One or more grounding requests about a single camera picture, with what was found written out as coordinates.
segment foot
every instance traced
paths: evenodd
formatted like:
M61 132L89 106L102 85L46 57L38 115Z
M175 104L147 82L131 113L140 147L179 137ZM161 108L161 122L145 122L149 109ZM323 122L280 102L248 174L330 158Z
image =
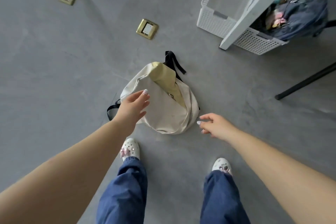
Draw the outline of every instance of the foot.
M232 175L231 165L225 158L219 158L213 164L212 171L219 170Z
M128 157L137 157L140 159L140 148L139 144L133 139L128 138L124 142L120 150L120 157L125 161Z

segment white metal leg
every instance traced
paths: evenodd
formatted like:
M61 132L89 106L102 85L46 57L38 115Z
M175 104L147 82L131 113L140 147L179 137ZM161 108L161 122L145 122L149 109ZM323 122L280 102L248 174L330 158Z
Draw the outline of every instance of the white metal leg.
M274 0L254 0L249 9L237 21L220 44L220 48L227 50L231 44L266 10Z

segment dark blue bag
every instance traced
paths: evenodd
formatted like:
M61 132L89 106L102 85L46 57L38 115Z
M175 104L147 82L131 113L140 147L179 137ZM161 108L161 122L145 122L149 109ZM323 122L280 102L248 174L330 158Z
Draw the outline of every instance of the dark blue bag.
M277 7L287 20L279 28L264 32L279 40L288 41L299 36L316 36L328 21L327 0L296 0Z

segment pant leg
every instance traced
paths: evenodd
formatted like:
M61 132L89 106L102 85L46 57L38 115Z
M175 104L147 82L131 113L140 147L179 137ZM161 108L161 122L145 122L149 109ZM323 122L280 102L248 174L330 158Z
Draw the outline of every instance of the pant leg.
M100 198L97 224L142 224L147 200L147 174L136 157L128 157Z
M230 174L212 171L204 182L201 224L250 224Z

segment blue jeans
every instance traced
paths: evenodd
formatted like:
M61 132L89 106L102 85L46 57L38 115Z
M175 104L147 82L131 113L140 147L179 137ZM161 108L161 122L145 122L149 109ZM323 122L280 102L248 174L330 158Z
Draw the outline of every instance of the blue jeans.
M143 224L147 174L136 157L128 157L103 193L97 224ZM204 182L201 224L250 224L231 175L212 171Z

